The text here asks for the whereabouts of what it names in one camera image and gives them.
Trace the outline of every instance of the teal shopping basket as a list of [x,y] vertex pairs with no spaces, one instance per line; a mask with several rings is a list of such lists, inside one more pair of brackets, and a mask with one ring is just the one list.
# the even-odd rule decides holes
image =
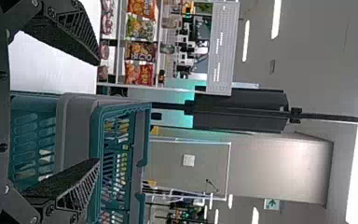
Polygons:
[[151,104],[100,105],[93,112],[90,155],[100,158],[101,175],[89,207],[89,222],[142,224]]
[[8,178],[18,190],[54,173],[58,99],[52,94],[11,94]]

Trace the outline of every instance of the shelf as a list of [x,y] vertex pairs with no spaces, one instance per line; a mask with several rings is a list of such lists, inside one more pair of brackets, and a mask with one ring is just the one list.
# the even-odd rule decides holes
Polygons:
[[170,88],[170,87],[155,87],[155,86],[142,86],[142,85],[115,84],[115,83],[107,83],[107,82],[98,82],[97,85],[98,86],[105,86],[105,87],[134,88],[134,89],[159,90],[159,91],[194,92],[194,93],[206,94],[205,91],[192,91],[192,90],[179,89],[179,88]]
[[[149,89],[149,90],[163,90],[163,91],[187,91],[195,92],[192,90],[176,89],[169,87],[161,87],[158,84],[158,72],[163,69],[165,70],[166,78],[173,78],[176,75],[176,66],[179,64],[178,56],[173,54],[162,54],[159,53],[161,44],[171,44],[177,48],[177,36],[176,30],[174,29],[162,29],[162,18],[167,18],[172,15],[171,7],[165,6],[164,1],[161,0],[157,7],[156,17],[156,29],[154,43],[157,45],[156,61],[153,63],[153,86],[140,86],[140,85],[129,85],[124,84],[125,80],[125,66],[124,66],[124,55],[126,41],[131,41],[126,37],[127,31],[127,19],[130,13],[127,12],[127,0],[118,1],[117,9],[117,39],[109,40],[110,46],[115,46],[114,52],[114,68],[113,73],[110,73],[106,82],[98,82],[97,85],[105,87],[121,87],[121,88],[135,88],[135,89]],[[231,83],[234,72],[235,62],[235,45],[237,28],[232,29],[232,25],[229,27],[227,23],[230,22],[237,27],[239,17],[240,3],[238,2],[223,2],[213,1],[213,15],[212,15],[212,29],[210,39],[208,42],[208,56],[205,58],[208,62],[206,63],[207,69],[205,69],[206,76],[206,92],[208,94],[216,95],[230,95],[231,94]]]

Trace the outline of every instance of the white wall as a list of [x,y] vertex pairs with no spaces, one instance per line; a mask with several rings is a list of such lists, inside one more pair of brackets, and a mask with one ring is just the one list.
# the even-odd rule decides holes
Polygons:
[[220,224],[251,224],[254,207],[259,212],[259,224],[319,224],[325,219],[324,210],[312,204],[284,203],[281,212],[266,211],[263,206],[262,199],[234,197],[232,209],[227,208],[227,203],[213,202],[208,219],[213,223],[214,209],[219,209]]
[[[273,41],[273,0],[243,6],[242,16],[251,18],[248,61],[241,62],[237,48],[235,81],[285,90],[291,105],[305,111],[358,115],[358,0],[282,0],[281,31]],[[296,130],[335,142],[325,223],[345,223],[356,127],[305,122]]]

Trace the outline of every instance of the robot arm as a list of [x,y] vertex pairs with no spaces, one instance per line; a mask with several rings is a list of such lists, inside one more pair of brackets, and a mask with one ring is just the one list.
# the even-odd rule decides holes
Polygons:
[[10,149],[7,45],[19,30],[86,63],[99,65],[100,57],[87,12],[77,0],[0,0],[0,216],[9,214],[20,223],[26,220],[37,224],[43,219],[40,211],[7,180]]

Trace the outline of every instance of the green sign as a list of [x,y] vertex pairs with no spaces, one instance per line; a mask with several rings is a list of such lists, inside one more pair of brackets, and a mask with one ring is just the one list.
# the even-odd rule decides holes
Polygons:
[[275,199],[266,199],[264,200],[264,209],[265,210],[272,210],[272,211],[279,211],[280,210],[280,200]]

